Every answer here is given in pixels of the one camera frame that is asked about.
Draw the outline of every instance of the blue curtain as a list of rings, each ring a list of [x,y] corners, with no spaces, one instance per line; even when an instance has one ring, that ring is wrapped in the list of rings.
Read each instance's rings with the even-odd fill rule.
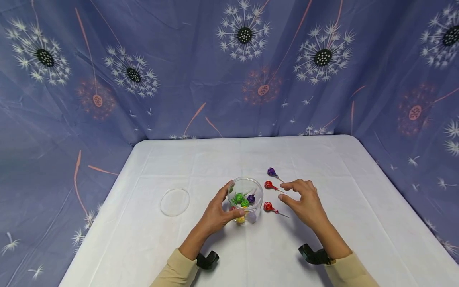
[[[59,283],[145,139],[351,134],[459,262],[459,0],[0,11],[0,286]]]

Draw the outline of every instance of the black wrist strap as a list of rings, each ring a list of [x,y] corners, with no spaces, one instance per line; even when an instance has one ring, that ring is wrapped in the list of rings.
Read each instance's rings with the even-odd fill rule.
[[[198,254],[197,264],[199,268],[204,270],[212,270],[217,265],[217,261],[220,259],[215,251],[211,251],[207,257],[204,257],[201,253]]]
[[[332,260],[328,257],[324,249],[314,252],[309,245],[304,244],[298,251],[301,253],[306,262],[314,265],[331,264]]]

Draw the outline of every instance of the sleeve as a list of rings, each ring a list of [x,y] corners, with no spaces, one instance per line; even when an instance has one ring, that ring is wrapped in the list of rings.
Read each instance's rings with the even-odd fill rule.
[[[175,249],[150,287],[190,287],[198,272],[196,263]]]
[[[334,287],[379,287],[354,252],[325,265],[325,270]]]

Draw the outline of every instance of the white table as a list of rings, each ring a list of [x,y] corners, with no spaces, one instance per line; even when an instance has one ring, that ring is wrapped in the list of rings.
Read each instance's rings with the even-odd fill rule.
[[[222,185],[248,176],[278,186],[269,167],[284,180],[314,182],[331,222],[381,287],[459,286],[459,267],[348,135],[137,144],[60,286],[149,286]],[[177,217],[159,209],[170,188],[190,193]],[[228,224],[206,243],[203,253],[220,260],[196,287],[331,286],[323,267],[298,252],[304,243],[319,249],[317,238],[277,195],[265,190],[265,201],[291,218],[263,213],[254,225]]]

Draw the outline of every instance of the purple lollipop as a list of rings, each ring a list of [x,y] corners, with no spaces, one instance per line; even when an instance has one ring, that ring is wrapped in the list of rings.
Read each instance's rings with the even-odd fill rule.
[[[268,175],[272,176],[272,177],[275,177],[275,178],[277,178],[278,180],[280,180],[282,182],[285,182],[282,179],[280,179],[280,177],[276,174],[276,171],[274,170],[274,168],[269,168],[268,169]]]
[[[253,205],[255,203],[255,195],[251,194],[247,196],[247,200],[249,201],[251,205]]]

